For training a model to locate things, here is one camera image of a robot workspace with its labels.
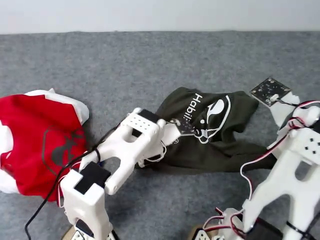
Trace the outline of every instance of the gray carpet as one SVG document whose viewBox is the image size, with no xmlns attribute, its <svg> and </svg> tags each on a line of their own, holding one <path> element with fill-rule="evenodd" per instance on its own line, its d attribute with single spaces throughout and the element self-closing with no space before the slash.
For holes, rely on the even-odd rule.
<svg viewBox="0 0 320 240">
<path fill-rule="evenodd" d="M 144 32 L 0 35 L 0 96 L 55 88 L 89 106 L 87 139 L 96 141 L 135 107 L 155 111 L 180 86 L 248 92 L 268 76 L 301 100 L 319 99 L 320 32 Z M 276 125 L 262 105 L 237 134 L 263 145 Z M 251 171 L 255 184 L 267 170 Z M 240 209 L 248 186 L 238 173 L 193 176 L 136 171 L 106 209 L 126 240 L 184 240 L 215 207 Z M 26 239 L 23 226 L 42 199 L 0 193 L 0 239 Z M 261 216 L 283 226 L 289 198 Z M 69 228 L 62 209 L 47 204 L 30 226 L 35 240 L 58 240 Z M 320 223 L 313 229 L 320 239 Z"/>
</svg>

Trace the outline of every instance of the printed graphic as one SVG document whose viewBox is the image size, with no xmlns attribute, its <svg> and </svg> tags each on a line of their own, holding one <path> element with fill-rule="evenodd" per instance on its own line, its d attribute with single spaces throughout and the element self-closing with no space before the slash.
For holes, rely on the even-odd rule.
<svg viewBox="0 0 320 240">
<path fill-rule="evenodd" d="M 197 129 L 196 134 L 194 135 L 202 144 L 206 144 L 209 142 L 209 139 L 212 138 L 217 132 L 223 127 L 225 124 L 228 115 L 231 109 L 231 102 L 228 95 L 214 102 L 213 104 L 208 106 L 208 110 L 206 112 L 206 119 L 201 119 L 200 123 L 208 127 L 210 122 L 210 118 L 216 117 L 217 115 L 224 115 L 219 126 L 211 129 Z"/>
</svg>

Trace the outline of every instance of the red shirt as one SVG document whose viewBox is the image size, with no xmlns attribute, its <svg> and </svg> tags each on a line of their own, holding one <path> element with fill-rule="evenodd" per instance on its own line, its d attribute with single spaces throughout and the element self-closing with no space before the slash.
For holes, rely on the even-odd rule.
<svg viewBox="0 0 320 240">
<path fill-rule="evenodd" d="M 22 195 L 45 198 L 62 167 L 86 151 L 83 127 L 71 104 L 44 95 L 7 96 L 0 98 L 0 121 L 13 136 L 13 149 L 0 156 L 0 167 L 14 177 Z M 52 194 L 49 201 L 56 199 Z"/>
</svg>

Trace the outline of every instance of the white bracket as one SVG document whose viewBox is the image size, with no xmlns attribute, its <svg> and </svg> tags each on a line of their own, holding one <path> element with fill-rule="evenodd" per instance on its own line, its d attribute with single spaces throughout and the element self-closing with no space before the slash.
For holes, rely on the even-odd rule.
<svg viewBox="0 0 320 240">
<path fill-rule="evenodd" d="M 244 231 L 254 225 L 262 209 L 282 195 L 291 198 L 288 221 L 301 231 L 306 231 L 314 217 L 315 207 L 320 199 L 320 134 L 310 128 L 293 130 L 283 143 L 284 150 L 276 164 L 262 182 L 251 200 L 243 204 Z M 295 172 L 301 163 L 311 168 L 303 180 Z M 300 233 L 285 226 L 284 240 L 300 240 Z"/>
</svg>

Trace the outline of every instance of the green t-shirt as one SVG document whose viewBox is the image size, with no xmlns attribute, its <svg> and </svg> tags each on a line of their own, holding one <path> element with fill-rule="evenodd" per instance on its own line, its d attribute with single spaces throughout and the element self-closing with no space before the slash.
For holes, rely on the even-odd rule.
<svg viewBox="0 0 320 240">
<path fill-rule="evenodd" d="M 266 151 L 263 146 L 234 137 L 234 132 L 245 130 L 258 104 L 243 91 L 203 93 L 185 87 L 176 89 L 156 114 L 168 122 L 189 121 L 196 134 L 181 136 L 167 146 L 164 159 L 150 167 L 182 173 L 239 171 L 244 163 Z M 275 162 L 276 158 L 270 155 L 245 170 L 271 169 Z"/>
</svg>

